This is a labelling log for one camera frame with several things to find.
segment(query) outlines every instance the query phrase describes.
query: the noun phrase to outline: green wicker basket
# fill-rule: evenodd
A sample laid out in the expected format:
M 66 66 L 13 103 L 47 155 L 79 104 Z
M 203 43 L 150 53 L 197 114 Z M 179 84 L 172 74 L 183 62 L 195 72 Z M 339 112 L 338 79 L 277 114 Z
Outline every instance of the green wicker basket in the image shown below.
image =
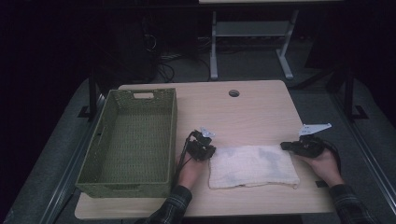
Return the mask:
M 176 128 L 175 89 L 110 91 L 76 186 L 93 198 L 167 197 Z

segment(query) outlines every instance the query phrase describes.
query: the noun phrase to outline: plaid sleeve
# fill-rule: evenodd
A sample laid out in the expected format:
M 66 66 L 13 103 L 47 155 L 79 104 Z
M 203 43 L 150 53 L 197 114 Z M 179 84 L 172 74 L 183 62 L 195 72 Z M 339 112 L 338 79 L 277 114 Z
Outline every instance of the plaid sleeve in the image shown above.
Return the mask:
M 330 189 L 330 195 L 341 223 L 380 223 L 358 199 L 352 187 L 336 185 Z
M 176 186 L 161 208 L 145 223 L 176 224 L 181 221 L 192 199 L 191 192 L 183 186 Z

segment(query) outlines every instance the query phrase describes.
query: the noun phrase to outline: white towel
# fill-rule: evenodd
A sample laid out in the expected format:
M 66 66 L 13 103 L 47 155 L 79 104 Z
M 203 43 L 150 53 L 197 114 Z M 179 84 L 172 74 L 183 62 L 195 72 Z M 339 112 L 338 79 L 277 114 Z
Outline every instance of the white towel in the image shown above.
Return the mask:
M 300 184 L 288 151 L 276 146 L 217 148 L 210 159 L 209 187 L 227 189 L 267 184 Z

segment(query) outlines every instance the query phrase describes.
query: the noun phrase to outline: dark background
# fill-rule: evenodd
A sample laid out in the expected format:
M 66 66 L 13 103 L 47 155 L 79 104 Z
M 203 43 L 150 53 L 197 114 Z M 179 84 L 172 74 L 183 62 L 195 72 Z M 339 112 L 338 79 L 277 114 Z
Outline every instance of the dark background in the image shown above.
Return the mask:
M 395 7 L 391 1 L 359 2 L 329 11 L 319 27 L 309 66 L 327 68 L 336 62 L 347 63 L 396 125 Z M 73 93 L 92 71 L 102 92 L 121 83 L 147 83 L 155 76 L 152 67 L 156 55 L 147 54 L 140 35 L 145 29 L 140 22 L 142 15 L 144 12 L 92 13 L 65 0 L 0 1 L 0 220 Z M 193 49 L 186 47 L 193 46 L 189 41 L 197 35 L 197 28 L 200 30 L 193 15 L 161 15 L 167 20 L 159 21 L 158 26 L 165 27 L 157 30 L 159 36 L 174 34 L 172 29 L 183 31 L 166 42 L 193 54 Z M 175 25 L 179 18 L 185 18 L 184 23 Z M 304 25 L 306 29 L 316 26 Z M 123 36 L 132 39 L 114 35 L 122 29 L 127 30 Z M 299 33 L 303 34 L 304 28 L 296 26 Z M 125 52 L 125 46 L 132 51 Z M 116 60 L 109 59 L 108 53 Z

